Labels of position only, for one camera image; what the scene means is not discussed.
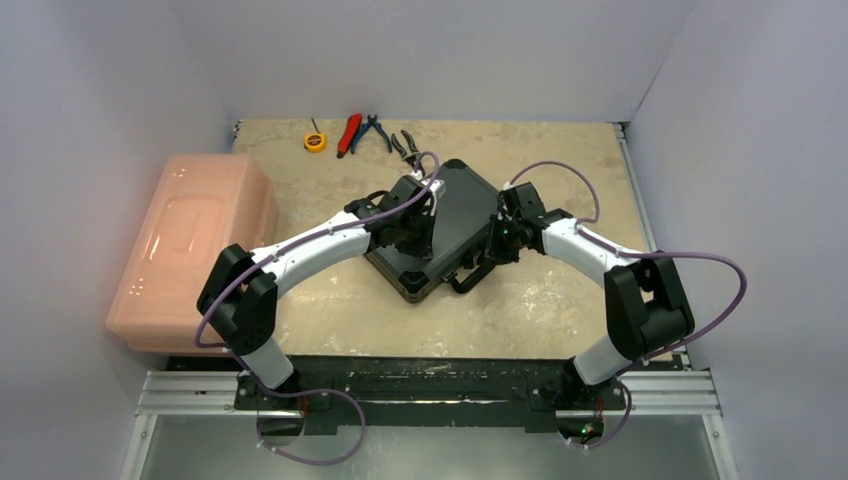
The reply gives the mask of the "black poker carrying case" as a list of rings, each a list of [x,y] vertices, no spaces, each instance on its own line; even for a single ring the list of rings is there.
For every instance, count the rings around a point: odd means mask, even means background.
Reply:
[[[491,273],[495,264],[484,258],[498,191],[460,159],[450,159],[437,175],[444,194],[438,199],[431,239],[432,257],[405,255],[394,246],[365,255],[400,296],[411,304],[423,301],[440,284],[466,294]]]

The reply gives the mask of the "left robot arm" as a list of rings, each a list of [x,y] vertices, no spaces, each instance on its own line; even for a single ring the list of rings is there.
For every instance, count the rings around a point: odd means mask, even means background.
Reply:
[[[201,290],[200,330],[212,327],[260,381],[272,408],[297,399],[295,368],[273,338],[280,298],[313,275],[345,260],[393,246],[431,254],[436,207],[443,181],[402,177],[380,200],[357,199],[323,224],[277,244],[247,251],[238,244],[220,252]]]

